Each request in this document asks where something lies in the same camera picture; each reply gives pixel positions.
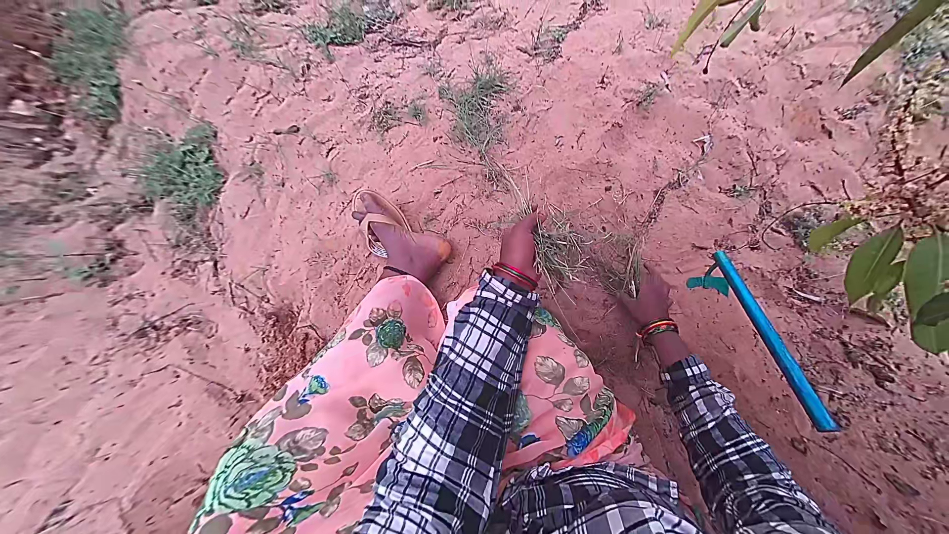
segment black anklet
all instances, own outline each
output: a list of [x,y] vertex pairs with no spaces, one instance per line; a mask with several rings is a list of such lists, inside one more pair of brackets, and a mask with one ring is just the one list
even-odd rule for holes
[[405,275],[405,276],[407,276],[407,277],[410,277],[410,276],[411,276],[410,274],[406,273],[406,272],[403,271],[402,269],[397,269],[397,268],[393,267],[392,265],[386,265],[385,267],[382,267],[382,269],[383,269],[384,271],[392,271],[393,273],[395,273],[395,274],[397,274],[397,275]]

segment floral fabric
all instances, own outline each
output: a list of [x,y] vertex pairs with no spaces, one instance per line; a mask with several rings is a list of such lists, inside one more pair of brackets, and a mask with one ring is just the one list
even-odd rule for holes
[[[454,321],[475,289],[447,306]],[[445,321],[412,277],[377,283],[343,327],[222,456],[190,532],[349,533],[432,370]],[[633,412],[543,308],[534,313],[506,475],[550,463],[641,464]],[[630,459],[632,454],[639,459]]]

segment foot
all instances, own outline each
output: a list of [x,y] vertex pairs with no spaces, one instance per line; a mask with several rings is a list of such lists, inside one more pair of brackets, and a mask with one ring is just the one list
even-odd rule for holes
[[[353,219],[363,220],[366,212],[378,213],[393,217],[394,214],[386,213],[371,195],[360,195],[360,200],[365,206],[365,212],[354,211]],[[369,228],[379,238],[386,252],[389,253],[388,264],[396,269],[405,271],[413,277],[427,283],[435,274],[441,265],[448,259],[452,253],[452,245],[447,240],[437,236],[426,236],[423,234],[412,234],[382,222],[371,222]],[[397,276],[397,273],[386,270],[382,277]]]

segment hand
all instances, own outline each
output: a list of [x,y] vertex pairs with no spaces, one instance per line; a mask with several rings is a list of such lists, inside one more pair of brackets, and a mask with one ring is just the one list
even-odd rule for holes
[[[543,214],[533,212],[512,226],[501,238],[501,262],[511,265],[511,267],[534,280],[539,280],[540,276],[537,274],[537,269],[534,268],[536,249],[534,247],[533,231],[543,221]],[[499,276],[519,285],[524,285],[514,277],[504,276],[503,273]]]
[[655,269],[646,266],[645,273],[640,277],[639,295],[636,298],[620,296],[620,302],[629,312],[633,320],[633,327],[638,331],[646,323],[669,316],[669,307],[672,299],[669,291],[672,287]]

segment shirt cuff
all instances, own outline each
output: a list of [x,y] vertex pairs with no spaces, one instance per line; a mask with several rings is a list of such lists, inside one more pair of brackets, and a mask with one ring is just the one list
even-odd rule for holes
[[701,358],[689,354],[687,358],[683,358],[665,368],[665,371],[660,373],[659,378],[663,386],[676,383],[697,386],[712,380],[712,375],[709,374],[709,368],[705,367],[705,363],[702,362]]
[[512,304],[529,307],[536,307],[540,304],[540,295],[536,292],[528,291],[527,288],[506,278],[496,277],[488,269],[481,273],[479,285],[481,291],[488,290],[501,299],[509,300]]

